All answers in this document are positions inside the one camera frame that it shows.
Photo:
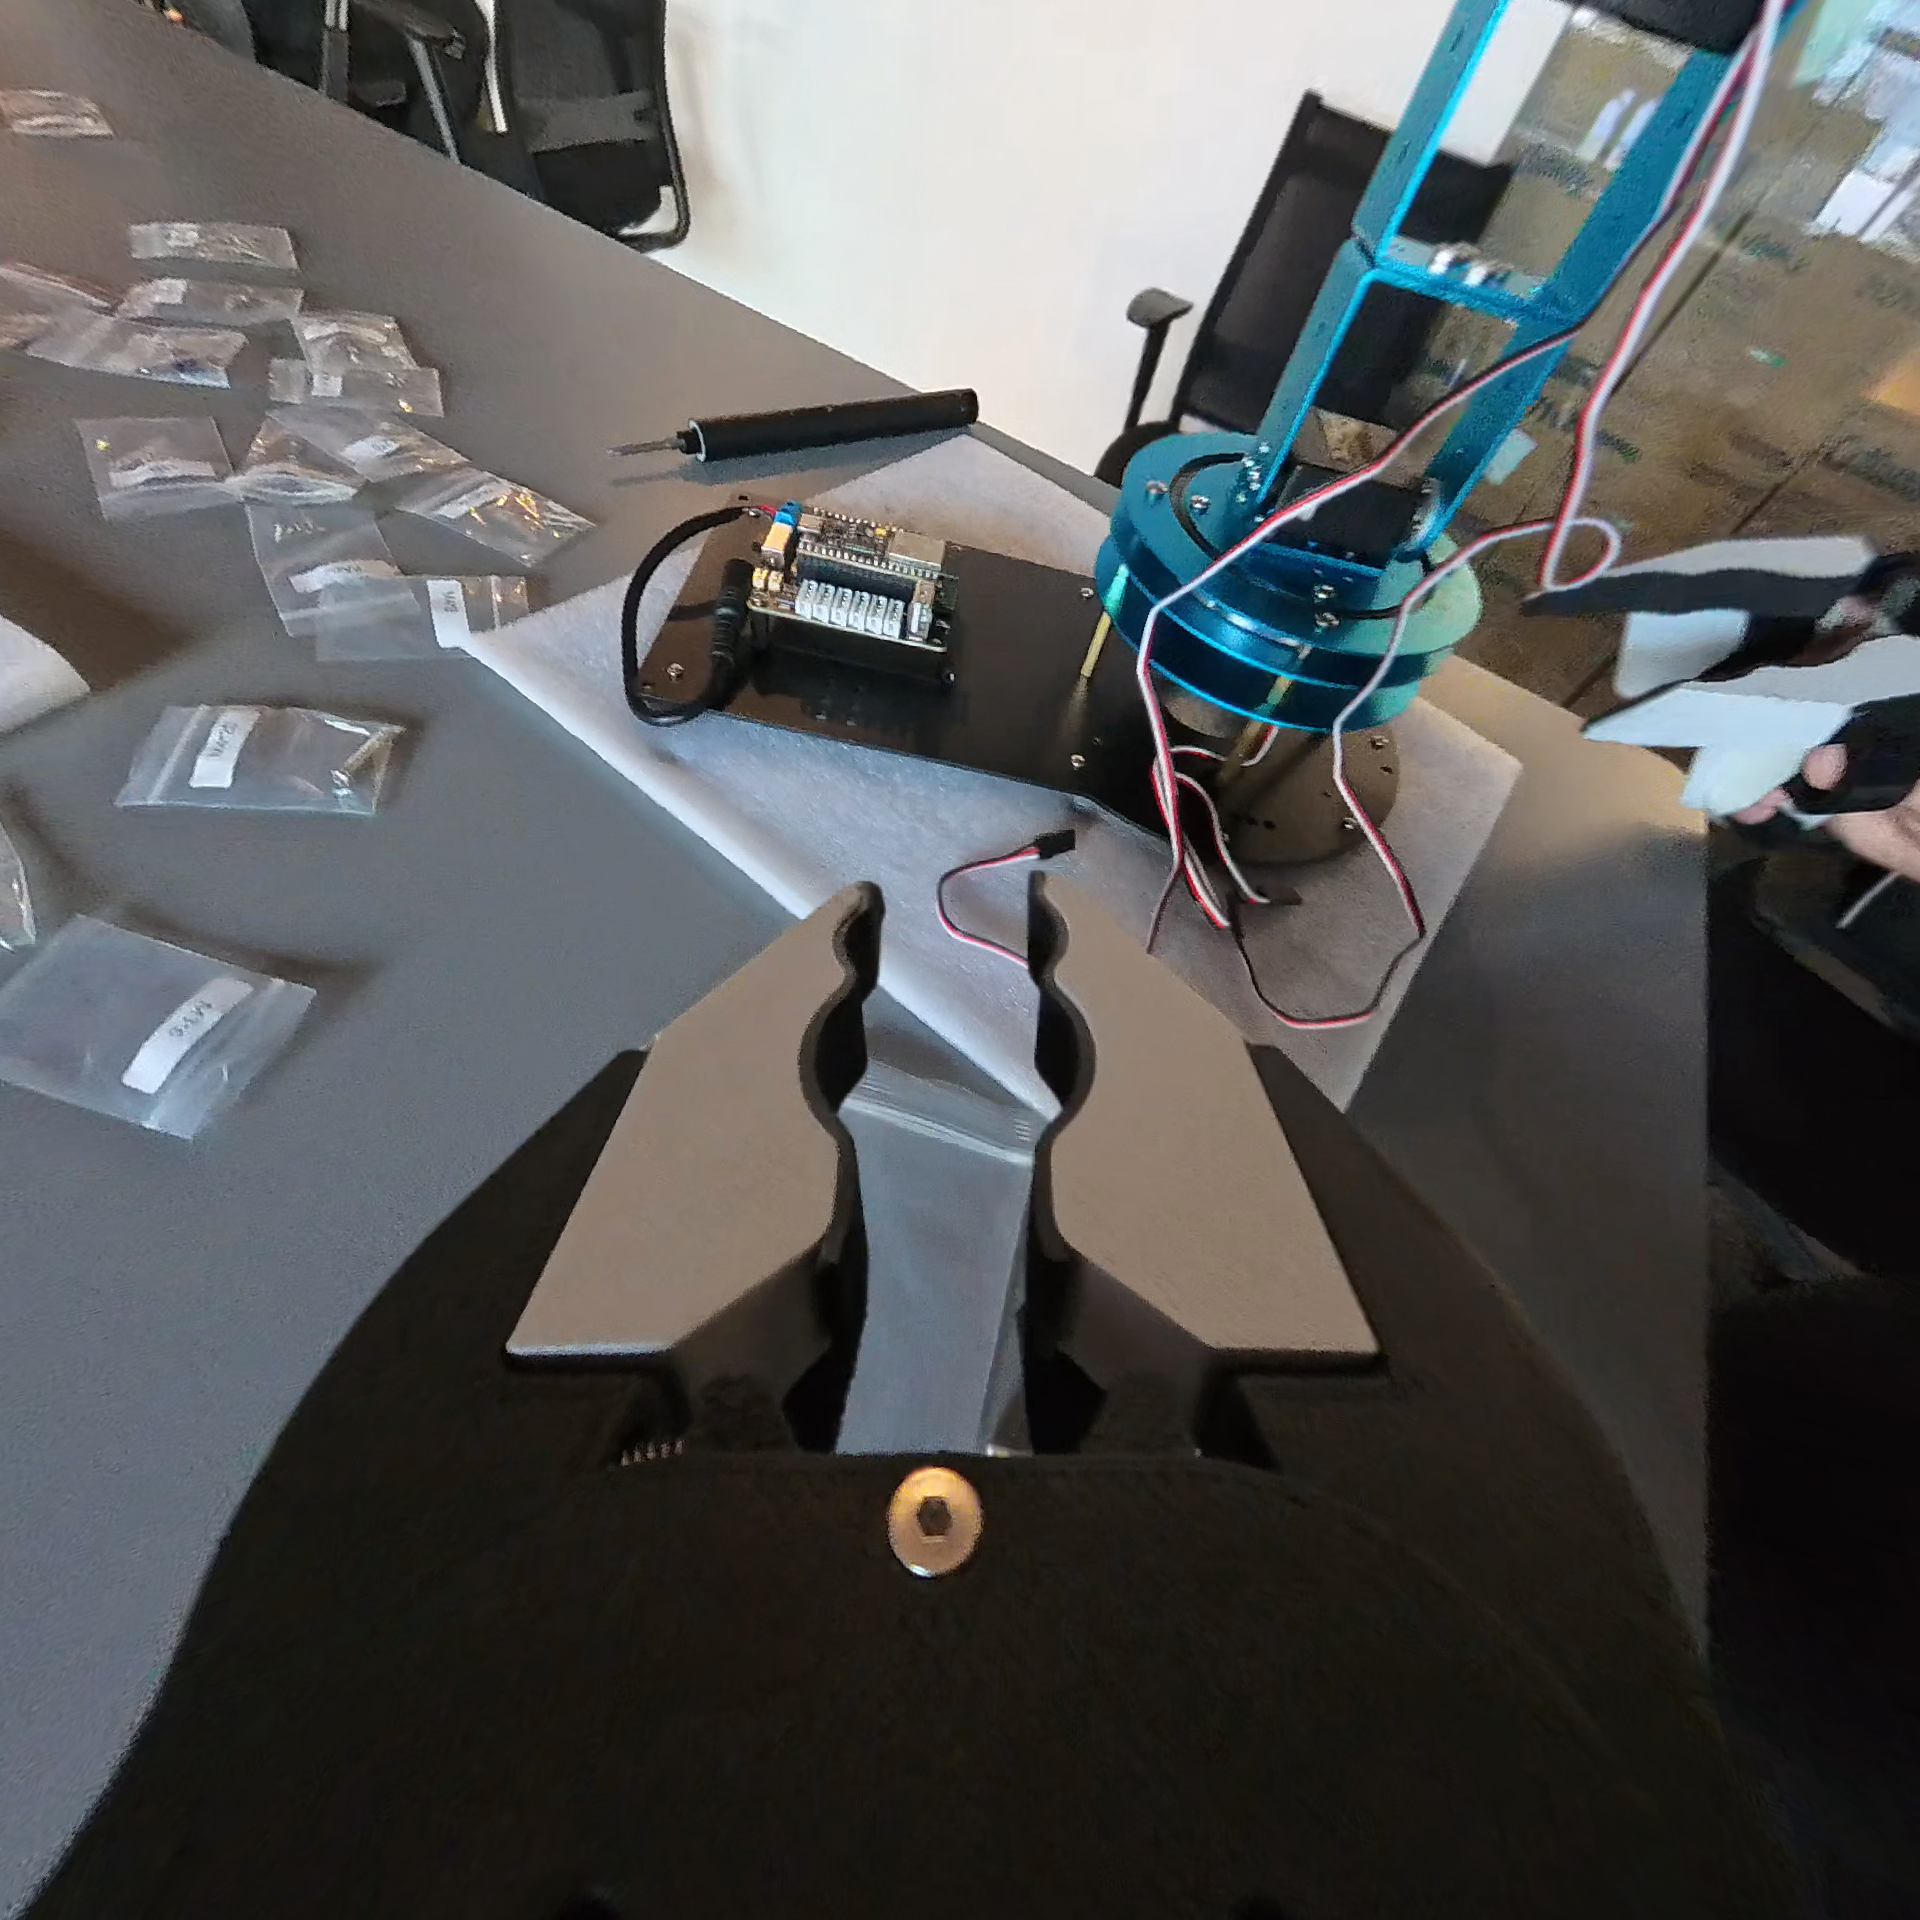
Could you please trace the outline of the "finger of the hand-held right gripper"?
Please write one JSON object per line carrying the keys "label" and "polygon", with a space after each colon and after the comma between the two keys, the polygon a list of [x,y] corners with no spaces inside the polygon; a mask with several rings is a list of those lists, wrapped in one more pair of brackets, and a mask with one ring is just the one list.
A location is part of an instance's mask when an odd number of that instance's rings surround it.
{"label": "finger of the hand-held right gripper", "polygon": [[1682,804],[1748,810],[1784,787],[1851,714],[1860,649],[1816,663],[1764,663],[1733,679],[1684,679],[1585,724],[1601,746],[1687,757]]}
{"label": "finger of the hand-held right gripper", "polygon": [[1621,617],[1617,693],[1797,666],[1813,629],[1883,555],[1857,535],[1696,545],[1533,593],[1524,617]]}

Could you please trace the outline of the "controller circuit board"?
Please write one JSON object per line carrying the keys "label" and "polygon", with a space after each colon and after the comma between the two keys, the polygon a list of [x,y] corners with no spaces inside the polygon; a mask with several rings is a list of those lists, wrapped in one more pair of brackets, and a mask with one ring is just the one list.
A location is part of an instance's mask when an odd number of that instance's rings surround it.
{"label": "controller circuit board", "polygon": [[947,659],[956,616],[959,549],[880,519],[787,500],[753,545],[748,609],[784,642],[818,656],[935,666]]}

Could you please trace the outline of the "person's right hand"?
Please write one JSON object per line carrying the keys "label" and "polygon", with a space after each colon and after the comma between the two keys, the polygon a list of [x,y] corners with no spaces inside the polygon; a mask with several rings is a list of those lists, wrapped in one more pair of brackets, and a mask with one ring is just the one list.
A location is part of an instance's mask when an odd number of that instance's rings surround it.
{"label": "person's right hand", "polygon": [[[1849,772],[1849,753],[1840,744],[1824,744],[1804,757],[1799,777],[1808,788],[1833,791]],[[1855,858],[1919,880],[1919,787],[1911,787],[1895,808],[1871,812],[1836,812],[1813,826],[1788,824],[1795,834],[1823,834]]]}

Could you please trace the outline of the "black office chair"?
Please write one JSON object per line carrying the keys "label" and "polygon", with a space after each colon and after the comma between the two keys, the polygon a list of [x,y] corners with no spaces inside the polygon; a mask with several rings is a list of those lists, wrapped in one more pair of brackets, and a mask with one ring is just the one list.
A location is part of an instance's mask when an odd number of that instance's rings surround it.
{"label": "black office chair", "polygon": [[[1128,320],[1144,329],[1141,364],[1128,419],[1103,452],[1095,477],[1115,488],[1149,441],[1186,421],[1249,435],[1306,335],[1321,283],[1352,239],[1353,213],[1386,151],[1388,135],[1306,93],[1260,191],[1220,281],[1196,328],[1170,412],[1144,421],[1170,325],[1191,303],[1161,288],[1141,290]],[[1437,303],[1375,288],[1335,353],[1316,408],[1375,426],[1405,426],[1415,412],[1413,378],[1437,322]]]}
{"label": "black office chair", "polygon": [[149,3],[624,250],[688,239],[665,3]]}

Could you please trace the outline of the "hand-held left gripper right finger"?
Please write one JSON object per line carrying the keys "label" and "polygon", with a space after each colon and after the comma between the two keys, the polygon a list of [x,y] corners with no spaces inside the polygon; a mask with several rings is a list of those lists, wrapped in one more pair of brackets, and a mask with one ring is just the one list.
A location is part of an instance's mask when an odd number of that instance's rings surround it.
{"label": "hand-held left gripper right finger", "polygon": [[1080,1370],[1363,1370],[1380,1349],[1242,1031],[1081,885],[1028,885],[1034,1225]]}

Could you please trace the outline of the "black metal base plate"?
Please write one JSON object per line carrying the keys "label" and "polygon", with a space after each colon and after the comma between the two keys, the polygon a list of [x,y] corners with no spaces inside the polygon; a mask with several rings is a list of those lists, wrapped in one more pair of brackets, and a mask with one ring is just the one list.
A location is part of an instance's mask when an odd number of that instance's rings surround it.
{"label": "black metal base plate", "polygon": [[[1156,832],[1147,704],[1137,649],[1114,631],[1095,575],[959,549],[956,616],[941,663],[818,656],[784,642],[748,609],[753,545],[773,508],[738,503],[687,519],[636,568],[618,612],[618,676],[645,727],[673,730],[730,715],[765,730],[842,737],[965,772],[1012,779],[1091,801]],[[1256,859],[1330,858],[1355,832],[1333,781],[1313,801],[1274,801],[1291,768],[1329,737],[1220,711],[1152,679],[1168,746],[1197,761],[1220,754],[1227,775],[1203,775],[1231,828]]]}

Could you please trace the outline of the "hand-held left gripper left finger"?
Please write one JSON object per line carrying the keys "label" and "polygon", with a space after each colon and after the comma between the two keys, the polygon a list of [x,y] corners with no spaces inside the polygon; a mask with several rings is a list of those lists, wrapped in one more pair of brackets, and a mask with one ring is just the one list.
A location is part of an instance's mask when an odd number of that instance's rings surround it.
{"label": "hand-held left gripper left finger", "polygon": [[857,1151],[884,900],[857,880],[656,1034],[508,1356],[675,1375],[848,1370],[867,1322]]}

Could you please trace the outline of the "black screwdriver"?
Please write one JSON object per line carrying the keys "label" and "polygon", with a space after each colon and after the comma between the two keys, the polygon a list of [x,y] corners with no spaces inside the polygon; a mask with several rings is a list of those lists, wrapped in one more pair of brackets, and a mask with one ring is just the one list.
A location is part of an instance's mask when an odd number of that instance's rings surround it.
{"label": "black screwdriver", "polygon": [[839,400],[738,417],[695,417],[665,439],[621,444],[613,459],[676,452],[697,465],[783,458],[817,448],[952,435],[979,421],[973,388],[929,391],[876,400]]}

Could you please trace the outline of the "blue toy robot arm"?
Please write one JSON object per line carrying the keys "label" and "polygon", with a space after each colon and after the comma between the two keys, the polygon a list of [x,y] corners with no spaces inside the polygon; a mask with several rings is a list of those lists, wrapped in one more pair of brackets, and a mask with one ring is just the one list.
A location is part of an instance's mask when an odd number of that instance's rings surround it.
{"label": "blue toy robot arm", "polygon": [[[1207,445],[1215,461],[1234,458],[1233,491],[1201,513],[1167,452],[1147,448],[1129,465],[1095,576],[1114,631],[1137,649],[1141,689],[1163,679],[1225,714],[1321,737],[1396,717],[1474,625],[1472,555],[1527,530],[1496,529],[1444,560],[1433,551],[1577,335],[1669,229],[1730,115],[1687,221],[1669,232],[1615,356],[1593,378],[1569,489],[1546,523],[1544,579],[1553,581],[1588,489],[1603,410],[1738,170],[1792,5],[1601,5],[1690,53],[1546,276],[1519,275],[1459,240],[1405,235],[1442,133],[1504,12],[1492,3],[1453,8],[1260,431]],[[1308,417],[1375,288],[1507,325],[1504,356],[1429,402],[1359,469],[1306,488],[1304,474],[1320,472],[1304,451]]]}

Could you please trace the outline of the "group of clear screw bags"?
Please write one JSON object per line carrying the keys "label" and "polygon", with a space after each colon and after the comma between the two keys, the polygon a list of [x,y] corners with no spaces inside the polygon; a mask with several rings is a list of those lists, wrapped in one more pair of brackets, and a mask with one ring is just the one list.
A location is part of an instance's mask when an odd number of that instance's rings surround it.
{"label": "group of clear screw bags", "polygon": [[4,256],[4,353],[181,394],[229,394],[258,331],[283,331],[295,356],[269,356],[269,402],[237,465],[210,417],[75,421],[105,523],[242,511],[279,625],[316,637],[323,659],[465,647],[468,631],[501,621],[492,605],[465,612],[463,581],[403,572],[384,519],[433,523],[485,551],[501,572],[488,588],[513,617],[525,575],[589,535],[589,516],[424,431],[442,399],[411,387],[437,387],[440,373],[417,364],[396,317],[306,307],[287,229],[145,221],[124,239],[149,275],[115,298]]}

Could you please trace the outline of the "white foam frame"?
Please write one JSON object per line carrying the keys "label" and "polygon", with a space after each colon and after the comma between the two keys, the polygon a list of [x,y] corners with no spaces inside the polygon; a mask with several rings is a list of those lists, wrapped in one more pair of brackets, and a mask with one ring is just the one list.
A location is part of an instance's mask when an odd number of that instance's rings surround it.
{"label": "white foam frame", "polygon": [[47,641],[37,637],[11,617],[0,617],[3,642],[3,711],[0,732],[37,724],[42,717],[80,704],[91,689],[83,675],[60,656]]}

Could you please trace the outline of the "white foam sheet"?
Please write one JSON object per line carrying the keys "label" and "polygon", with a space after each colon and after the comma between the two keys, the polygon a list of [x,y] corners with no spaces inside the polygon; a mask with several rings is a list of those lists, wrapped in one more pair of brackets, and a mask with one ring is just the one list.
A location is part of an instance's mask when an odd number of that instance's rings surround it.
{"label": "white foam sheet", "polygon": [[[1109,516],[976,436],[933,441],[832,488],[828,499],[860,513],[898,513],[933,535],[1074,575],[1091,572]],[[629,715],[618,690],[621,595],[624,584],[608,584],[479,634],[468,651],[796,919],[845,883],[873,880],[884,897],[880,986],[1008,1092],[1049,1107],[1034,1065],[1037,993],[1021,967],[945,933],[935,880],[965,858],[1072,826],[1076,845],[1051,873],[1084,885],[1141,939],[1168,871],[1163,853],[1149,850],[1131,826],[1103,824],[1091,810],[991,775],[732,717],[650,730]],[[1436,937],[1496,834],[1521,764],[1429,703],[1418,703],[1393,739],[1402,799],[1384,832]],[[1256,972],[1293,1012],[1349,1012],[1375,995],[1408,937],[1402,906],[1365,849],[1308,871],[1298,885],[1304,904],[1267,916],[1249,913]],[[1249,993],[1227,936],[1186,906],[1168,909],[1155,946],[1244,1037],[1281,1045],[1343,1108],[1427,953],[1429,946],[1404,963],[1369,1021],[1296,1034]]]}

